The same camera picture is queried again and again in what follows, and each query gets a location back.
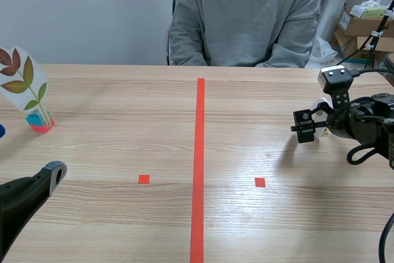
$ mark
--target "blue object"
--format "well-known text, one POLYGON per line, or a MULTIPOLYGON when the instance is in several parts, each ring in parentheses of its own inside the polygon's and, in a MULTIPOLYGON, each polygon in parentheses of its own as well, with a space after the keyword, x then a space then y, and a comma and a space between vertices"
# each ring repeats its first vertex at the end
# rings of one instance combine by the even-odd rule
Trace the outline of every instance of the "blue object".
POLYGON ((30 124, 31 126, 44 126, 45 125, 45 122, 42 119, 41 114, 39 114, 38 110, 31 112, 26 117, 26 120, 27 120, 28 124, 30 124))
POLYGON ((0 138, 6 134, 6 129, 0 124, 0 138))

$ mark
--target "chair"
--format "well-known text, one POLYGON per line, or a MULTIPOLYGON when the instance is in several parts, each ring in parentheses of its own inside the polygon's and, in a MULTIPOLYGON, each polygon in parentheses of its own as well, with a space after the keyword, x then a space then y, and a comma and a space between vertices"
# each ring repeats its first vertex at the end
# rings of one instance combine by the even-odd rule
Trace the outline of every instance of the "chair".
MULTIPOLYGON (((172 15, 174 15, 174 11, 175 11, 175 0, 172 0, 172 15)), ((170 36, 168 34, 167 31, 167 41, 166 41, 166 58, 167 58, 167 66, 170 65, 170 36)))

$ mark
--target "metal stand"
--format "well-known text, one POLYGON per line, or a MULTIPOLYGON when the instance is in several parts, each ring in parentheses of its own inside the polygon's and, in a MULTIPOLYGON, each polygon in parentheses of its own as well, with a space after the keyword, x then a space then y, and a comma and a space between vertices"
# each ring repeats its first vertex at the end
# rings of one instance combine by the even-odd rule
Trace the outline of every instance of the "metal stand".
POLYGON ((369 54, 368 54, 368 60, 369 60, 372 57, 372 55, 375 53, 375 51, 376 51, 377 43, 379 42, 380 37, 382 37, 382 35, 384 33, 384 29, 387 29, 386 23, 387 23, 387 20, 388 20, 390 14, 393 13, 393 10, 394 10, 394 0, 390 4, 390 7, 386 10, 386 12, 384 14, 384 18, 382 19, 378 29, 376 31, 373 31, 371 33, 371 35, 369 35, 368 39, 365 40, 364 44, 357 51, 355 51, 354 53, 349 55, 346 59, 340 61, 337 64, 337 66, 339 66, 342 63, 346 62, 348 59, 353 57, 355 54, 363 51, 364 49, 369 49, 369 54))

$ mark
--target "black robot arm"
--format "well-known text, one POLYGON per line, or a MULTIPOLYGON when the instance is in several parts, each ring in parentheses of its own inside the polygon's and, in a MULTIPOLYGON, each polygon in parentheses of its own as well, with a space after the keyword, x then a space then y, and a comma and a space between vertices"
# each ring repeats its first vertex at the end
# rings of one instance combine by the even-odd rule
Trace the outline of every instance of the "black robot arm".
POLYGON ((294 112, 295 126, 299 143, 315 140, 316 128, 326 127, 335 136, 357 140, 361 145, 351 150, 347 161, 357 165, 378 153, 388 159, 394 169, 394 95, 377 94, 350 101, 348 90, 353 78, 363 71, 347 70, 343 66, 322 69, 318 81, 323 92, 332 100, 331 108, 327 103, 320 103, 314 110, 294 112), (325 112, 328 117, 324 122, 316 123, 312 115, 325 112), (354 160, 353 156, 361 150, 373 148, 364 157, 354 160))
POLYGON ((26 223, 52 195, 67 167, 53 161, 35 176, 0 185, 0 262, 26 223))

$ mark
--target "paper card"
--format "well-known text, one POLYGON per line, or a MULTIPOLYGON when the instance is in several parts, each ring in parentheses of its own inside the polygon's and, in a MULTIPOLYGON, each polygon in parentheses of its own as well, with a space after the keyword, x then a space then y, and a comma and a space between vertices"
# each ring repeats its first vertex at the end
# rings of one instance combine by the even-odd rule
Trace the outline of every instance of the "paper card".
POLYGON ((20 47, 0 49, 0 92, 22 112, 38 110, 50 125, 42 104, 47 91, 47 76, 29 53, 20 47))

